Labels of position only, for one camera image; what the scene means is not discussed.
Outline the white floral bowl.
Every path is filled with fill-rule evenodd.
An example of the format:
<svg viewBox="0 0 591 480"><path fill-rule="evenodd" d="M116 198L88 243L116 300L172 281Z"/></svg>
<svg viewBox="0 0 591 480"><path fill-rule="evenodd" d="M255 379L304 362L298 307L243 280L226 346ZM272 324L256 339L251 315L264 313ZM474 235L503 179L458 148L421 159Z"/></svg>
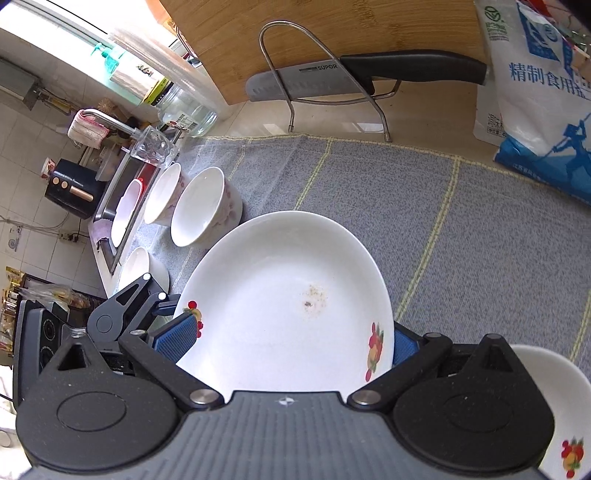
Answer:
<svg viewBox="0 0 591 480"><path fill-rule="evenodd" d="M150 274L165 293L169 292L170 279L167 268L143 247L135 248L121 265L118 290L122 290L145 274Z"/></svg>
<svg viewBox="0 0 591 480"><path fill-rule="evenodd" d="M145 224L171 225L174 209L189 182L179 163L171 164L155 181L145 202Z"/></svg>

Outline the white plate with speckled centre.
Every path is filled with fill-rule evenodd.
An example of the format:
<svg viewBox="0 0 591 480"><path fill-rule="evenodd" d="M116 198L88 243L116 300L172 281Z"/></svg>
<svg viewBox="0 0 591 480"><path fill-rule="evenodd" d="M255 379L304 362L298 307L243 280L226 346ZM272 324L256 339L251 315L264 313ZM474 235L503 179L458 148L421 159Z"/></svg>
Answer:
<svg viewBox="0 0 591 480"><path fill-rule="evenodd" d="M224 397L348 397L393 364L382 273L355 235L318 214L280 211L236 227L195 267L179 304L197 307L201 329L178 366Z"/></svg>

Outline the white fruit plate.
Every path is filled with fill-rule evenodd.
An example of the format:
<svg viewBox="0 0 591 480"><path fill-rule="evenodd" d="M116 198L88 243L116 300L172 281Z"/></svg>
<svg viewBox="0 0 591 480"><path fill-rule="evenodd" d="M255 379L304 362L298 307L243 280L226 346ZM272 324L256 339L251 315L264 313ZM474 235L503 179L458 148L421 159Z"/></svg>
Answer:
<svg viewBox="0 0 591 480"><path fill-rule="evenodd" d="M554 435L540 470L550 479L588 479L590 381L574 363L549 349L521 344L512 348L554 415Z"/></svg>

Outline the black kitchen appliance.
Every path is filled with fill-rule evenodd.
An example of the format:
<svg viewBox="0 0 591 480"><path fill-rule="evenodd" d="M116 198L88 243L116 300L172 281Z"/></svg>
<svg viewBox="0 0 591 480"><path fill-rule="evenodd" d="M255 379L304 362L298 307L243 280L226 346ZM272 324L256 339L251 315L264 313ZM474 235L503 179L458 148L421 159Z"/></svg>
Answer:
<svg viewBox="0 0 591 480"><path fill-rule="evenodd" d="M91 218L107 183L96 179L96 172L66 159L60 159L50 173L45 198L82 220Z"/></svg>

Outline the grey and teal checked towel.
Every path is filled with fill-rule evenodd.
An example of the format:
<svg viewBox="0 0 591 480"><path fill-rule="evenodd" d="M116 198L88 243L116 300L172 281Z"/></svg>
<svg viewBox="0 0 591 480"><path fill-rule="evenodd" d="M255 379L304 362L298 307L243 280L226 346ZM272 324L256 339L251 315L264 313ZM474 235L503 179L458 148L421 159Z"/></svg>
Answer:
<svg viewBox="0 0 591 480"><path fill-rule="evenodd" d="M458 343L495 332L590 368L590 209L457 156L308 136L186 140L188 176L221 168L243 217L341 223L380 267L394 317Z"/></svg>

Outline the white bowl back middle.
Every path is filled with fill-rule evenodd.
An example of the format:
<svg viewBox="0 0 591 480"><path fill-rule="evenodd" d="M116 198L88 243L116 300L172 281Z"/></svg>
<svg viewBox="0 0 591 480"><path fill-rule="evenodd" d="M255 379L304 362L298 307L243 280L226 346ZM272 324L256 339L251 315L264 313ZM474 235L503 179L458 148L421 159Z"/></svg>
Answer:
<svg viewBox="0 0 591 480"><path fill-rule="evenodd" d="M242 219L242 196L221 168L209 167L185 187L174 209L171 239L177 247L209 249Z"/></svg>

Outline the clear glass mug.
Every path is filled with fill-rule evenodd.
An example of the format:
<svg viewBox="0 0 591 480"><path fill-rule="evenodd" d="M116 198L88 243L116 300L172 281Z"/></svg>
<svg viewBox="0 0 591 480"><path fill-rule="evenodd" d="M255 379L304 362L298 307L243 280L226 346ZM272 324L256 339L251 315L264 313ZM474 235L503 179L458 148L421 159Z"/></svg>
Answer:
<svg viewBox="0 0 591 480"><path fill-rule="evenodd" d="M148 126L132 146L130 155L157 168L167 168L176 159L178 148L160 130Z"/></svg>

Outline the steel sink faucet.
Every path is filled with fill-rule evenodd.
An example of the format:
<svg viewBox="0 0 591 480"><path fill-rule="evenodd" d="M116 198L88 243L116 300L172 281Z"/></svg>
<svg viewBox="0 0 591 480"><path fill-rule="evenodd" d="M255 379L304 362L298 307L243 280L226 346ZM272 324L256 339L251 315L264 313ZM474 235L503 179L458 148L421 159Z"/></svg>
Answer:
<svg viewBox="0 0 591 480"><path fill-rule="evenodd" d="M82 116L91 116L96 121L99 121L101 124L125 133L126 135L131 137L133 140L138 140L141 135L141 131L138 130L137 128L132 128L132 127L126 125L125 123L122 123L121 121L119 121L115 118L112 118L109 115L101 112L100 110L82 109L79 111L79 113Z"/></svg>

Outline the glass jar green lid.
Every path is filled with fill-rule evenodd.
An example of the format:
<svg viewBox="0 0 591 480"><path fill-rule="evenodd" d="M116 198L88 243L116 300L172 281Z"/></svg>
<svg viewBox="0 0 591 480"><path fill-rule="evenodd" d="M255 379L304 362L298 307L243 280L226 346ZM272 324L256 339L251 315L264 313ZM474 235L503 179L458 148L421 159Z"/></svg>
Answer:
<svg viewBox="0 0 591 480"><path fill-rule="evenodd" d="M157 110L162 124L183 131L188 136L204 136L217 120L217 114L202 105L170 80L161 79L144 97L143 102Z"/></svg>

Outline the green dish soap bottle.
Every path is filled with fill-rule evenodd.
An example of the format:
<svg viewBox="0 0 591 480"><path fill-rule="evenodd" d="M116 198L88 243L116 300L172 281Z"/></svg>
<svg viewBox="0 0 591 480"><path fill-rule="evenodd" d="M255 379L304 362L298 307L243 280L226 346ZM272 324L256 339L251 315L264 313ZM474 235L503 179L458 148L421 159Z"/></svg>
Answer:
<svg viewBox="0 0 591 480"><path fill-rule="evenodd" d="M97 54L103 59L106 73L112 76L120 64L124 50L117 45L110 47L103 43L97 43L93 48L92 54Z"/></svg>

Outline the plastic wrap roll tall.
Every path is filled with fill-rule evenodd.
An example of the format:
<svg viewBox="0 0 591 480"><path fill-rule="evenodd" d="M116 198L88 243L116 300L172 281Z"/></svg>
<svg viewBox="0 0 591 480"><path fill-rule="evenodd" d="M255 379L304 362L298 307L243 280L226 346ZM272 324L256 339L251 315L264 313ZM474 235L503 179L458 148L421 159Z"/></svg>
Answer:
<svg viewBox="0 0 591 480"><path fill-rule="evenodd" d="M214 111L219 119L225 120L232 115L233 108L225 102L204 65L194 67L167 46L150 38L143 39L134 31L117 30L109 39L176 83L200 104Z"/></svg>

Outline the blue white salt bag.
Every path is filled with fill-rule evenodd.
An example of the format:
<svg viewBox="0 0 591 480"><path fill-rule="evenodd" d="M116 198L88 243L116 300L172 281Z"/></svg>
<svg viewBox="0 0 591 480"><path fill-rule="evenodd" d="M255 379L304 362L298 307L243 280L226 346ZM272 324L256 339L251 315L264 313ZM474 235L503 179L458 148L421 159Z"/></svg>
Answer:
<svg viewBox="0 0 591 480"><path fill-rule="evenodd" d="M495 161L590 202L590 85L573 47L520 1L477 1L506 133Z"/></svg>

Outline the bamboo cutting board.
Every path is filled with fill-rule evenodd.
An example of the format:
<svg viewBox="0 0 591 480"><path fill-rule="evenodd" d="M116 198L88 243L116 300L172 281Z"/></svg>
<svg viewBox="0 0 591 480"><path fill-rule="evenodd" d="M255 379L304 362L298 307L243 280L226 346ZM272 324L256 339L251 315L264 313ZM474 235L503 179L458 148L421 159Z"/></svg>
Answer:
<svg viewBox="0 0 591 480"><path fill-rule="evenodd" d="M277 67L321 60L325 54L303 33L270 21L304 26L333 54L412 49L487 58L471 1L187 1L162 0L163 8L229 105L245 101L245 82L267 68L264 45Z"/></svg>

